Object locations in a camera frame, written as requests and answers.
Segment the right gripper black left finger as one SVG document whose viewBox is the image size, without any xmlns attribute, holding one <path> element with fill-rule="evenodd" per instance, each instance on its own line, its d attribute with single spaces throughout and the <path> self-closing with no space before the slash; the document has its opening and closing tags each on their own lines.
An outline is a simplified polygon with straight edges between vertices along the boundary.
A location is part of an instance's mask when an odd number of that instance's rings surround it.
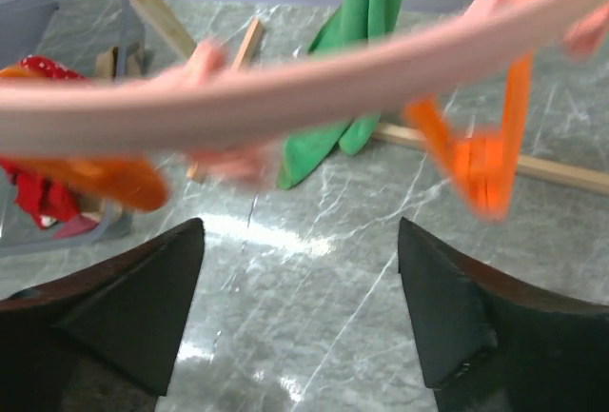
<svg viewBox="0 0 609 412">
<path fill-rule="evenodd" d="M 2 410 L 154 410 L 167 394 L 204 251 L 204 224 L 192 218 L 2 299 Z"/>
</svg>

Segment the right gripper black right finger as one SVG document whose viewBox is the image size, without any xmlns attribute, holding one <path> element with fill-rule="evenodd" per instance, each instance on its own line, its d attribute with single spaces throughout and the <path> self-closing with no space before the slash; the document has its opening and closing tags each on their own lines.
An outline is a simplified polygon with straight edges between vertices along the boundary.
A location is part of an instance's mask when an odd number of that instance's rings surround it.
<svg viewBox="0 0 609 412">
<path fill-rule="evenodd" d="M 439 410 L 607 410 L 607 306 L 518 280 L 407 219 L 398 257 Z"/>
</svg>

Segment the red sock front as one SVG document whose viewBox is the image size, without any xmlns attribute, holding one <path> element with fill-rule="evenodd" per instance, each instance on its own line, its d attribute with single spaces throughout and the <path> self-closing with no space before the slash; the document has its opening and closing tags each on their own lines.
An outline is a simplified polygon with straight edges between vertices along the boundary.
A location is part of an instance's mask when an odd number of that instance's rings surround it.
<svg viewBox="0 0 609 412">
<path fill-rule="evenodd" d="M 1 159 L 1 167 L 9 182 L 16 187 L 14 202 L 38 228 L 47 229 L 82 215 L 77 194 L 68 186 L 5 158 Z"/>
</svg>

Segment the pink round clip hanger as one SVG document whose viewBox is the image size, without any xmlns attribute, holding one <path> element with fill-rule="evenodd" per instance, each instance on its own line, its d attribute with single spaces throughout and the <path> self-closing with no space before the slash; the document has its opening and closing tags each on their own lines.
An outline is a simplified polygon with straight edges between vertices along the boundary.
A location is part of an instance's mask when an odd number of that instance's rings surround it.
<svg viewBox="0 0 609 412">
<path fill-rule="evenodd" d="M 324 59 L 277 68 L 217 71 L 206 49 L 177 69 L 150 79 L 110 84 L 112 132 L 133 149 L 102 158 L 98 190 L 142 211 L 167 202 L 167 186 L 146 161 L 156 149 L 196 152 L 224 169 L 247 162 L 256 178 L 281 136 L 403 106 L 429 152 L 465 201 L 482 217 L 509 208 L 529 102 L 534 51 L 604 0 L 476 0 L 470 10 L 417 33 Z M 501 127 L 454 133 L 435 95 L 509 67 Z"/>
</svg>

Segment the clear plastic bin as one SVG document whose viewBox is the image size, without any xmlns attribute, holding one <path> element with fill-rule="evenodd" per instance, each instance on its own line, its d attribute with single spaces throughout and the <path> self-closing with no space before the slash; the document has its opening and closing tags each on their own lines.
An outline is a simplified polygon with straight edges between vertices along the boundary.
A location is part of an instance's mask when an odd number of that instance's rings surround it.
<svg viewBox="0 0 609 412">
<path fill-rule="evenodd" d="M 112 132 L 112 79 L 138 77 L 146 31 L 128 0 L 14 0 L 1 7 L 1 67 L 24 85 L 1 84 L 1 155 L 68 186 L 92 203 L 79 221 L 40 229 L 15 202 L 16 187 L 1 173 L 1 254 L 4 257 L 89 245 L 128 233 L 131 215 L 109 189 L 98 190 L 102 158 L 133 149 Z M 42 55 L 85 76 L 59 80 L 20 68 Z"/>
</svg>

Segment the wooden clothes rack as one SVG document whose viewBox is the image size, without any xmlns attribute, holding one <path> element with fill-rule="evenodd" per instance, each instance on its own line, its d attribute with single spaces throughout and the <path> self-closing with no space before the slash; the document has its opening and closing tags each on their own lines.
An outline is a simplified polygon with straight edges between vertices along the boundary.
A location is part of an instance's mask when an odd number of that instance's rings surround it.
<svg viewBox="0 0 609 412">
<path fill-rule="evenodd" d="M 179 56 L 190 56 L 195 41 L 164 0 L 129 0 L 129 3 Z M 522 155 L 518 173 L 591 192 L 608 193 L 608 175 L 592 169 Z"/>
</svg>

